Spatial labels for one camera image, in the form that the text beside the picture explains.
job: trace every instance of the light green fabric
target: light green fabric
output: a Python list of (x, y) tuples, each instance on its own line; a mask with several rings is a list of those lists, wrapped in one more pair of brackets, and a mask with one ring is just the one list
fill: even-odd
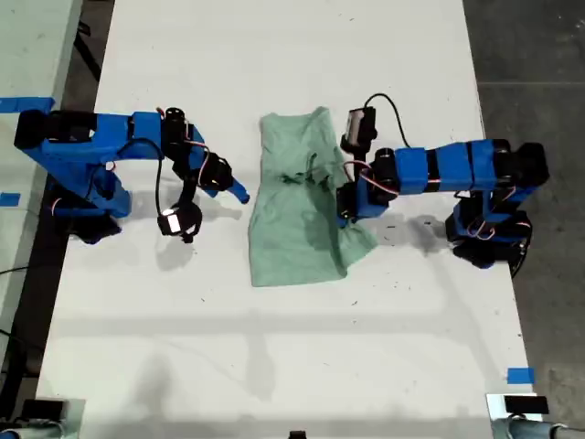
[(261, 184), (248, 230), (254, 286), (341, 279), (374, 247), (352, 224), (337, 227), (335, 189), (347, 177), (329, 110), (261, 119)]

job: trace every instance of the blue painter's tape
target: blue painter's tape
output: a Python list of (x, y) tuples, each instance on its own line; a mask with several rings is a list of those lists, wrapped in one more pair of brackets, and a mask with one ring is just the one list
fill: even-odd
[(438, 148), (436, 151), (439, 177), (441, 178), (439, 189), (449, 191), (470, 187), (473, 179), (467, 156), (467, 146), (464, 143), (450, 144)]
[(429, 165), (424, 148), (402, 148), (394, 153), (400, 176), (400, 195), (424, 192), (429, 182)]
[(496, 183), (494, 171), (494, 141), (475, 140), (472, 142), (473, 190), (493, 190)]
[(48, 113), (55, 104), (53, 98), (0, 98), (0, 112), (25, 112), (40, 110)]
[(3, 192), (0, 194), (0, 208), (15, 208), (20, 202), (20, 194)]
[(534, 369), (508, 368), (508, 384), (534, 384)]

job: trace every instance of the concrete floor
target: concrete floor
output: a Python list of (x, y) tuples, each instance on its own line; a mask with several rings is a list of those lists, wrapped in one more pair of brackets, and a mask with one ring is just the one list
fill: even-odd
[[(537, 372), (537, 391), (548, 396), (550, 419), (585, 428), (585, 266), (580, 254), (585, 204), (579, 193), (585, 184), (585, 2), (463, 2), (486, 135), (513, 145), (537, 141), (547, 150), (551, 179), (526, 203), (536, 232), (515, 279), (516, 301), (528, 361)], [(82, 20), (92, 31), (85, 39), (99, 62), (112, 6), (112, 1), (86, 0), (83, 10)], [(74, 51), (63, 107), (91, 111), (96, 90)], [(39, 309), (36, 288), (29, 289), (36, 297), (30, 306)], [(55, 299), (48, 291), (43, 297)], [(23, 309), (23, 321), (30, 322)], [(42, 342), (48, 328), (37, 337), (32, 332), (23, 337)]]

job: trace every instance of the robotic arm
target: robotic arm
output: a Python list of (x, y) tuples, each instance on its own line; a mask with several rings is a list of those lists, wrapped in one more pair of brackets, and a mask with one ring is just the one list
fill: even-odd
[[(394, 102), (382, 96), (399, 121)], [(400, 124), (399, 128), (406, 144)], [(480, 268), (508, 261), (512, 275), (517, 273), (532, 236), (532, 224), (518, 207), (548, 180), (541, 144), (523, 144), (515, 152), (506, 140), (460, 142), (430, 150), (383, 148), (367, 163), (377, 136), (374, 107), (366, 104), (349, 113), (341, 148), (355, 158), (350, 162), (354, 181), (337, 190), (341, 227), (348, 221), (380, 216), (398, 196), (454, 191), (457, 197), (458, 192), (469, 191), (469, 198), (458, 197), (445, 222), (454, 254)]]
[[(158, 160), (157, 222), (164, 235), (179, 235), (184, 242), (192, 242), (201, 225), (201, 210), (193, 203), (197, 186), (211, 197), (227, 190), (242, 204), (250, 199), (228, 162), (209, 151), (197, 128), (177, 108), (127, 116), (49, 112), (52, 104), (50, 98), (4, 98), (0, 112), (20, 112), (15, 146), (57, 180), (52, 212), (58, 227), (87, 243), (120, 232), (112, 217), (123, 218), (131, 211), (130, 193), (106, 169), (109, 162)], [(174, 162), (183, 191), (170, 209), (161, 210), (159, 184), (165, 157)]]

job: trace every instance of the white table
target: white table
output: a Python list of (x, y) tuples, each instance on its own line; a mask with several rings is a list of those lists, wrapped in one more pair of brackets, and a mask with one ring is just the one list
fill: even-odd
[[(59, 107), (80, 13), (80, 0), (0, 1), (0, 97), (52, 96)], [(0, 207), (0, 271), (28, 264), (47, 178), (14, 147), (17, 121), (18, 114), (0, 114), (0, 192), (20, 194), (17, 207)], [(25, 275), (0, 276), (3, 330), (12, 326)], [(0, 336), (0, 364), (6, 346)]]
[[(97, 112), (178, 106), (252, 203), (203, 196), (194, 247), (160, 236), (156, 163), (118, 164), (123, 233), (69, 243), (39, 396), (86, 401), (82, 438), (491, 437), (484, 394), (527, 359), (506, 265), (458, 260), (425, 224), (451, 195), (401, 198), (340, 282), (250, 286), (259, 119), (325, 105), (338, 135), (376, 91), (407, 137), (484, 135), (460, 0), (119, 0)], [(399, 145), (383, 101), (378, 145)], [(161, 200), (181, 184), (165, 163)], [(388, 225), (396, 226), (387, 229)]]

